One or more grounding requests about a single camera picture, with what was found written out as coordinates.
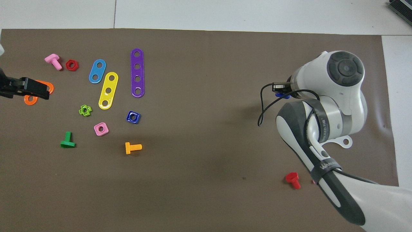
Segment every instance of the black vent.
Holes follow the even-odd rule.
[[[389,4],[389,8],[412,25],[412,0],[405,1],[406,4],[401,0],[394,0]]]

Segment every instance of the green bolt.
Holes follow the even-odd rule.
[[[70,131],[66,132],[66,135],[64,136],[64,140],[60,142],[60,146],[63,148],[70,148],[70,147],[75,147],[75,143],[70,142],[70,136],[72,133]]]

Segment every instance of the yellow plate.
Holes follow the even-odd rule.
[[[106,77],[104,78],[102,93],[100,94],[100,109],[108,109],[112,106],[118,80],[119,76],[117,75],[117,73],[109,72],[108,74],[106,74]]]

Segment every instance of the toy bolt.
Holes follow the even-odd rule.
[[[66,132],[66,135],[64,136],[64,140],[60,142],[60,146],[63,148],[71,148],[75,147],[75,143],[70,142],[70,137],[72,133],[70,131]]]
[[[298,179],[299,176],[297,175],[297,173],[289,173],[288,175],[286,175],[286,181],[288,183],[291,183],[295,189],[300,189],[300,184],[297,181]]]
[[[46,57],[44,60],[47,63],[52,64],[57,70],[61,70],[62,67],[59,64],[59,62],[57,61],[58,59],[60,59],[60,57],[53,53],[53,54],[49,55],[48,57]]]
[[[130,155],[130,151],[138,151],[142,149],[142,144],[130,145],[129,142],[124,143],[126,146],[126,154]]]

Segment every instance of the red hexagonal nut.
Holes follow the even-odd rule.
[[[79,68],[79,62],[70,59],[66,62],[66,69],[70,71],[76,71]]]

